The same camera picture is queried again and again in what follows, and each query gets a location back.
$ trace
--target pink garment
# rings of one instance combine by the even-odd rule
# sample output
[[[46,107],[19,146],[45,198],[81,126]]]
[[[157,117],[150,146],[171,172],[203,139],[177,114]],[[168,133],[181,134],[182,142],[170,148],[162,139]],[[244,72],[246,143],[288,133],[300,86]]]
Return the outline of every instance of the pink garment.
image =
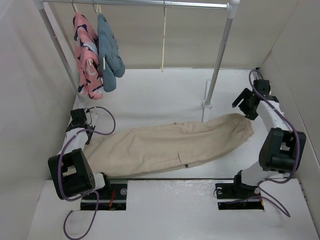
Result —
[[[86,17],[76,12],[73,18],[76,67],[80,73],[78,92],[98,100],[103,97],[102,74],[98,71],[98,35]]]

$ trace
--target white floor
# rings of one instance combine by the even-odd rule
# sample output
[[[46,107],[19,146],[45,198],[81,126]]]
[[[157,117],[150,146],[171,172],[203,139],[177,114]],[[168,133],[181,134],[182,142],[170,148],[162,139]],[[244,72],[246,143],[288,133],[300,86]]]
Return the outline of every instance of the white floor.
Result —
[[[75,108],[103,106],[115,116],[116,131],[168,124],[173,122],[201,121],[206,82],[212,69],[128,69],[117,80],[117,89],[106,93],[98,101],[75,103]],[[210,118],[223,114],[242,113],[232,102],[244,88],[249,88],[248,70],[222,69],[219,72],[212,97]],[[108,132],[113,122],[99,110],[96,129]],[[242,169],[258,160],[259,151],[267,136],[263,121],[252,122],[255,134],[241,147],[210,163],[175,171],[140,176],[143,178],[233,178]]]
[[[261,186],[285,205],[291,218],[269,202],[265,210],[218,210],[214,180],[129,181],[126,211],[99,211],[83,240],[319,240],[296,179]],[[46,181],[27,240],[66,240],[63,222],[80,202],[62,201]],[[92,211],[75,211],[67,231],[77,238]]]

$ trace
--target wrinkled fabric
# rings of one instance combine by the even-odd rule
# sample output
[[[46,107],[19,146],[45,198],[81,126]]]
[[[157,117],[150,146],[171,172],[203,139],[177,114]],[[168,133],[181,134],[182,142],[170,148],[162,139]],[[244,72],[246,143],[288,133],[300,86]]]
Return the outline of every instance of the wrinkled fabric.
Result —
[[[76,68],[80,73],[78,92],[90,99],[103,97],[103,83],[98,71],[98,36],[86,17],[76,12],[73,18]]]
[[[241,146],[253,134],[251,121],[233,113],[205,123],[139,127],[97,137],[84,154],[94,173],[136,176],[210,162]]]
[[[118,44],[112,29],[102,13],[98,14],[98,38],[100,71],[103,78],[103,89],[112,92],[117,87],[117,78],[125,74],[125,64],[119,56]]]

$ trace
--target beige garment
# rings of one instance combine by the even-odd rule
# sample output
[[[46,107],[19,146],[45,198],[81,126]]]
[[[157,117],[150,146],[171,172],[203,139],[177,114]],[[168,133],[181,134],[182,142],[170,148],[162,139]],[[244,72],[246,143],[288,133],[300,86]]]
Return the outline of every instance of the beige garment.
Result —
[[[84,154],[94,173],[132,176],[207,163],[236,149],[253,134],[251,121],[232,113],[205,123],[139,127],[94,138]]]

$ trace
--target clothes rack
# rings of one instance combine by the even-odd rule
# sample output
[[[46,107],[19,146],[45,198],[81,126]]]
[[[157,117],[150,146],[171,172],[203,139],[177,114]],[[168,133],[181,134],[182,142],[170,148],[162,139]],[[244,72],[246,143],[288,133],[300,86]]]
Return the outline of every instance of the clothes rack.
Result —
[[[77,90],[78,81],[76,81],[72,75],[72,71],[66,59],[66,56],[61,48],[59,40],[55,34],[55,31],[50,23],[50,20],[45,11],[44,2],[48,3],[68,3],[68,4],[100,4],[100,5],[119,5],[119,6],[163,6],[164,8],[168,7],[179,7],[179,8],[200,8],[200,9],[210,9],[210,10],[225,10],[227,11],[227,20],[225,23],[222,40],[220,43],[218,55],[215,62],[215,67],[213,70],[211,82],[208,88],[207,84],[207,94],[206,99],[202,103],[203,107],[203,116],[202,121],[205,122],[208,118],[208,112],[212,108],[211,98],[214,92],[214,88],[217,82],[219,69],[221,66],[221,62],[224,56],[225,48],[228,41],[228,36],[230,33],[231,25],[233,19],[236,15],[238,5],[240,0],[230,0],[230,3],[218,4],[218,3],[203,3],[203,2],[182,2],[182,1],[167,1],[167,0],[33,0],[36,8],[38,9],[42,20],[50,34],[52,42],[56,48],[56,51],[59,54],[59,57],[63,63],[63,66],[68,74],[68,77],[72,83],[72,85]]]

